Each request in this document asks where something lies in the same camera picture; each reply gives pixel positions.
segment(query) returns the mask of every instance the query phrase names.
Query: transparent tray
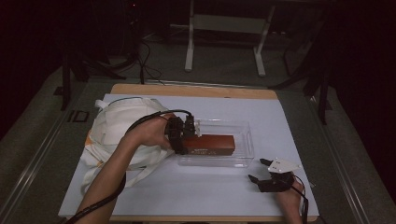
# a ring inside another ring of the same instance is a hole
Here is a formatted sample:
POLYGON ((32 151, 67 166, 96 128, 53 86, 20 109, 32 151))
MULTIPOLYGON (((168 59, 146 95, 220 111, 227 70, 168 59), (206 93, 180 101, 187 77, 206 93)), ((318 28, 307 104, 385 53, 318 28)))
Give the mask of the transparent tray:
POLYGON ((201 134, 233 135, 235 151, 231 156, 177 155, 182 166, 248 167, 254 158, 247 121, 197 119, 201 134))

